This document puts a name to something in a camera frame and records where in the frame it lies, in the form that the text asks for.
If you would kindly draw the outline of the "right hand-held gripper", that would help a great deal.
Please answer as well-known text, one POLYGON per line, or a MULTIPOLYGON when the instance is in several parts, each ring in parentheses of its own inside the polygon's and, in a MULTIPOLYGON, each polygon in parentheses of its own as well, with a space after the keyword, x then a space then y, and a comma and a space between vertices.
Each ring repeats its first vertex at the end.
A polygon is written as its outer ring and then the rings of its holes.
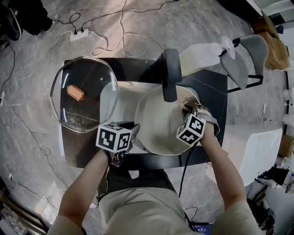
POLYGON ((183 112, 184 121, 177 129, 177 139, 188 144, 189 146, 194 145, 203 137, 206 123, 212 123, 214 125, 215 136, 219 133, 219 125, 214 117, 204 120, 196 116, 195 104, 184 104, 183 110, 187 111, 187 113, 185 114, 185 112, 183 112))

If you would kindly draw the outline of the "person's right hand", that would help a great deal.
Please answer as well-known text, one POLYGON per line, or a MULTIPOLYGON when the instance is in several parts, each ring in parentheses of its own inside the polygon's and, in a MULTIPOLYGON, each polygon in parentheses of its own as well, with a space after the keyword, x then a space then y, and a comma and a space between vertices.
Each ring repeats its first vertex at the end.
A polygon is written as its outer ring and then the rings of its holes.
POLYGON ((200 119, 208 120, 212 115, 208 109, 203 106, 196 105, 196 116, 200 119))

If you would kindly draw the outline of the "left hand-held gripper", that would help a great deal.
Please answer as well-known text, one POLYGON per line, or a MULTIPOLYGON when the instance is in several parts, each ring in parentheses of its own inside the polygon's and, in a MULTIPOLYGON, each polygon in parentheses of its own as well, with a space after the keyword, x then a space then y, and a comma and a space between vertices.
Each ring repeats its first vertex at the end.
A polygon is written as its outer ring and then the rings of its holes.
POLYGON ((96 146, 107 154, 113 154, 111 164, 120 166, 125 154, 133 147, 133 141, 140 131, 140 124, 134 122, 110 122, 98 126, 96 146))

